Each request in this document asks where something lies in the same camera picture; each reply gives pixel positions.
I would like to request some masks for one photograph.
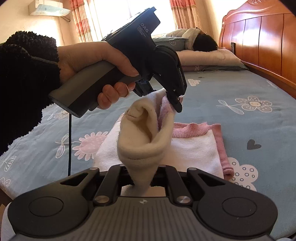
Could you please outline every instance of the bed frame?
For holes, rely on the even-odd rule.
[[[296,17],[279,0],[248,0],[229,11],[219,47],[296,98]]]

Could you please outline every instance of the air conditioner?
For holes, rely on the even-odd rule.
[[[52,0],[34,0],[29,5],[30,15],[66,16],[69,9],[63,8],[63,3]]]

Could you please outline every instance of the sweater sleeve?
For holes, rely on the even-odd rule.
[[[55,39],[33,32],[16,32],[0,45],[0,155],[40,123],[48,94],[61,85],[58,61]]]

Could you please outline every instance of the black fleece jacket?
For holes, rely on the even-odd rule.
[[[47,95],[61,85],[58,61],[55,39],[33,32],[0,44],[0,155],[40,123]]]

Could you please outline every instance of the hand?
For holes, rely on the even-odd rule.
[[[60,80],[65,83],[84,67],[106,60],[128,76],[139,75],[138,71],[131,65],[129,59],[105,41],[78,43],[74,45],[61,46],[57,48],[59,55],[58,66]],[[114,87],[105,85],[103,92],[98,95],[98,104],[101,109],[108,109],[111,104],[118,101],[119,97],[126,97],[129,91],[135,88],[135,83],[126,85],[117,82]]]

